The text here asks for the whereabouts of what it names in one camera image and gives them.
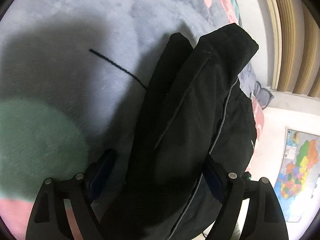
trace blanket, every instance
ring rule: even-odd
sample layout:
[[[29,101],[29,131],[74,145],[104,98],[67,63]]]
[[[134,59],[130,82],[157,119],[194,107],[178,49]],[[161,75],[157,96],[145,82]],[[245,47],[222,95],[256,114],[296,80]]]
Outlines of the blanket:
[[[114,171],[93,204],[101,218],[124,183],[169,36],[195,47],[232,22],[241,23],[236,0],[15,0],[0,22],[0,216],[14,236],[25,238],[45,178],[69,179],[113,148]],[[248,95],[254,73],[244,71]]]

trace colorful map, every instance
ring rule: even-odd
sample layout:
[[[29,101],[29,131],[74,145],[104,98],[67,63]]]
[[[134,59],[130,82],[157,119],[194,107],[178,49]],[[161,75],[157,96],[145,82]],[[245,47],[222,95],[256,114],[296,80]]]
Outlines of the colorful map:
[[[284,158],[275,184],[287,222],[299,222],[320,172],[320,136],[287,130]]]

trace wooden wall panel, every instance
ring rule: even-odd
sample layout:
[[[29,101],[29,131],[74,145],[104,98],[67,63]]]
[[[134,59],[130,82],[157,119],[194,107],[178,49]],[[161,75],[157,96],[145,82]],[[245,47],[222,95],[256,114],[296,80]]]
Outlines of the wooden wall panel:
[[[273,80],[271,88],[276,90],[278,87],[280,70],[281,70],[281,57],[282,57],[282,33],[281,33],[281,22],[280,14],[276,0],[267,0],[269,13],[271,16],[273,38],[274,38],[274,67],[273,67]]]
[[[302,2],[301,0],[276,1],[282,31],[281,70],[277,90],[292,92],[303,55],[304,21]]]
[[[309,79],[314,81],[314,77],[310,77],[311,70],[314,67],[314,61],[317,56],[317,45],[319,42],[318,26],[310,14],[307,7],[303,4],[303,15],[305,23],[305,38],[304,38],[304,49],[299,76],[297,78],[295,87],[293,89],[294,94],[301,95],[308,83]]]
[[[320,68],[308,96],[320,97]]]

